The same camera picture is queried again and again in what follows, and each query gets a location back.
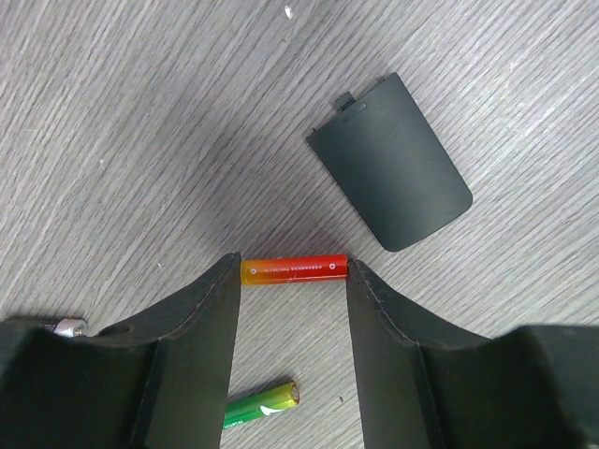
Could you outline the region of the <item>black battery cover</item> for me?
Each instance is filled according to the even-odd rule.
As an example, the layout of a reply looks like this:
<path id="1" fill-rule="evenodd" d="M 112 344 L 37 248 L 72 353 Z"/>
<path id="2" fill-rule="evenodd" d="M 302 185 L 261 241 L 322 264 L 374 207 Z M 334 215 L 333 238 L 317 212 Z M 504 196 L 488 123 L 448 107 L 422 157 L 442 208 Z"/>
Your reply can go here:
<path id="1" fill-rule="evenodd" d="M 307 142 L 365 225 L 389 252 L 450 224 L 473 195 L 398 74 L 335 115 Z"/>

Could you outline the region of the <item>orange battery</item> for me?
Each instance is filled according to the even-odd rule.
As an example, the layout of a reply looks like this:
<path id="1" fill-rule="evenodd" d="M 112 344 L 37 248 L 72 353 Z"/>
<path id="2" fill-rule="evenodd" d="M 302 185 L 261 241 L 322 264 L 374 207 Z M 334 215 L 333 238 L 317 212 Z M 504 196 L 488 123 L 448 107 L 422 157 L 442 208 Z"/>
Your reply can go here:
<path id="1" fill-rule="evenodd" d="M 345 254 L 243 260 L 240 272 L 244 285 L 336 281 L 346 279 L 347 275 Z"/>

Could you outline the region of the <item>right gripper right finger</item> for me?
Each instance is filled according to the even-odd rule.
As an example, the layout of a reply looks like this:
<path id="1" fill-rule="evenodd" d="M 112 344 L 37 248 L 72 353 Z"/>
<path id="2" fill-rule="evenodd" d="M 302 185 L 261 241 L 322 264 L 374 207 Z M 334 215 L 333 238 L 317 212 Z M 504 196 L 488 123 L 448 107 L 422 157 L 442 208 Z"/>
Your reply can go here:
<path id="1" fill-rule="evenodd" d="M 594 448 L 598 330 L 531 325 L 488 339 L 353 260 L 347 309 L 368 448 Z"/>

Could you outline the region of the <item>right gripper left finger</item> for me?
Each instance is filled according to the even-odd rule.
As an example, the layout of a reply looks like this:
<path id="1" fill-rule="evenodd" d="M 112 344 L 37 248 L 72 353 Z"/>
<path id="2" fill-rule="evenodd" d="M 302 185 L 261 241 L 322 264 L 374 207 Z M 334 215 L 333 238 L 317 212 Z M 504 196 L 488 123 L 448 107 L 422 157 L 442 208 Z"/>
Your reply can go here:
<path id="1" fill-rule="evenodd" d="M 92 337 L 1 325 L 5 448 L 216 448 L 241 301 L 241 257 Z"/>

